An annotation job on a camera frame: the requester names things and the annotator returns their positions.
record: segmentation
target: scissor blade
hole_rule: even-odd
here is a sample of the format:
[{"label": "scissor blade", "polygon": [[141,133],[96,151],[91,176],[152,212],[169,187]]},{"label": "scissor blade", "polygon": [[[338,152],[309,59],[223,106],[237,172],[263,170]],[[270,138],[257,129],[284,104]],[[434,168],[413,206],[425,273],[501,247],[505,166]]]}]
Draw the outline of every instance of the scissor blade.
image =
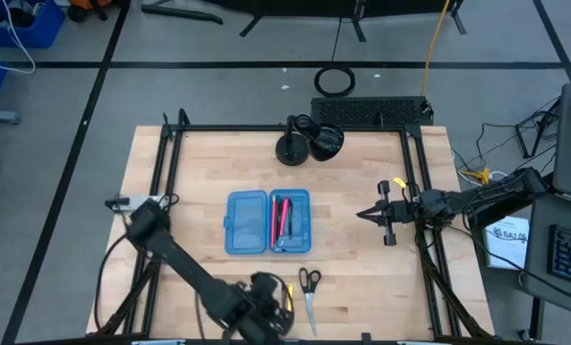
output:
[{"label": "scissor blade", "polygon": [[313,295],[308,293],[305,294],[305,304],[307,306],[307,316],[308,322],[311,324],[311,330],[313,331],[313,336],[317,336],[317,330],[315,328],[315,314],[313,313]]}]

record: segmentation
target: scissors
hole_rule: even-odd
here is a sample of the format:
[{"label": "scissors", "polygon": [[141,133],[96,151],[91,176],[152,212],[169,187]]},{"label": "scissors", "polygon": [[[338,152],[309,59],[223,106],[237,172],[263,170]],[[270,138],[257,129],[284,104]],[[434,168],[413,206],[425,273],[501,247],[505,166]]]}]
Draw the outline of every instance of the scissors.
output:
[{"label": "scissors", "polygon": [[308,321],[311,324],[313,335],[317,336],[315,329],[315,315],[313,314],[313,296],[315,295],[315,288],[317,283],[322,279],[322,273],[318,270],[308,272],[306,268],[301,268],[298,271],[298,278],[301,280],[301,288],[305,294],[305,305],[307,306]]}]

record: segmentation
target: gray floor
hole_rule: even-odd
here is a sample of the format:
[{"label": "gray floor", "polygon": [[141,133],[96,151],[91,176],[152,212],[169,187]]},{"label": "gray floor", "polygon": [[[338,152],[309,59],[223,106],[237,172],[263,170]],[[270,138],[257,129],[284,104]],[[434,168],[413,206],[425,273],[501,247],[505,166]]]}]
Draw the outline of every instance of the gray floor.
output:
[{"label": "gray floor", "polygon": [[[543,4],[571,59],[571,0]],[[265,18],[249,34],[238,33],[251,19],[197,1],[186,5],[216,13],[212,23],[142,14],[135,3],[126,20],[114,61],[327,60],[338,21]],[[101,22],[66,22],[55,46],[31,51],[39,61],[100,61],[117,10]],[[468,0],[461,10],[468,35],[448,18],[435,60],[557,62],[559,58],[531,0]],[[423,61],[438,15],[362,21],[367,43],[359,43],[344,20],[337,60]],[[4,60],[23,60],[0,49]],[[356,69],[352,96],[412,96],[422,87],[420,69]],[[166,111],[174,119],[186,108],[195,124],[275,124],[287,115],[309,112],[319,95],[316,69],[111,69],[89,125],[45,263],[18,341],[83,335],[112,215],[103,201],[119,191],[134,128],[158,125]],[[9,74],[0,109],[17,110],[19,126],[0,125],[0,340],[42,230],[64,162],[97,76],[94,69],[39,69],[25,77]],[[347,81],[326,75],[334,90]],[[452,146],[466,158],[484,122],[515,124],[556,97],[567,82],[562,70],[432,70],[428,99],[435,124],[447,126]],[[490,128],[482,150],[513,135]],[[534,132],[525,137],[529,143]],[[552,145],[542,143],[541,149]],[[534,162],[541,168],[550,155]],[[510,172],[522,163],[515,141],[486,157],[493,170]],[[527,212],[520,213],[527,217]],[[514,288],[510,272],[482,267],[497,334],[515,339],[526,328],[532,298]],[[571,343],[571,312],[548,306],[547,342]]]}]

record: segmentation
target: cable coil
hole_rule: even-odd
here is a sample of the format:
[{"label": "cable coil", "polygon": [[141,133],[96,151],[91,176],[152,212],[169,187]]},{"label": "cable coil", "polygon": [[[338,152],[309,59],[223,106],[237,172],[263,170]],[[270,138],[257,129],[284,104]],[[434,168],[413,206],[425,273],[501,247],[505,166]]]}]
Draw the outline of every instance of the cable coil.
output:
[{"label": "cable coil", "polygon": [[[350,77],[350,86],[348,86],[345,90],[343,90],[341,92],[328,92],[328,91],[324,90],[322,88],[322,85],[320,85],[320,79],[322,78],[322,75],[325,72],[331,71],[331,70],[341,71],[341,72],[345,73],[346,75],[348,75],[348,77]],[[345,96],[351,94],[352,91],[354,91],[354,89],[355,89],[355,75],[354,75],[354,72],[351,69],[349,69],[348,67],[340,67],[340,66],[324,67],[319,72],[317,72],[317,74],[315,75],[315,81],[313,82],[313,84],[315,85],[315,89],[317,90],[317,92],[324,95],[324,97],[328,97],[328,98],[345,97]]]}]

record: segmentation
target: blue plastic case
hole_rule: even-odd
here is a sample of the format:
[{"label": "blue plastic case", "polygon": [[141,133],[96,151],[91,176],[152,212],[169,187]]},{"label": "blue plastic case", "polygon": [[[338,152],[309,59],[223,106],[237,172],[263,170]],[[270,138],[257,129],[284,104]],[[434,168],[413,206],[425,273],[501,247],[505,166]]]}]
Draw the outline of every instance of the blue plastic case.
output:
[{"label": "blue plastic case", "polygon": [[307,253],[311,250],[311,206],[304,189],[233,192],[228,196],[228,210],[224,217],[225,250],[228,254],[262,254],[269,247],[269,200],[273,196],[292,200],[292,238],[287,231],[278,238],[275,253]]}]

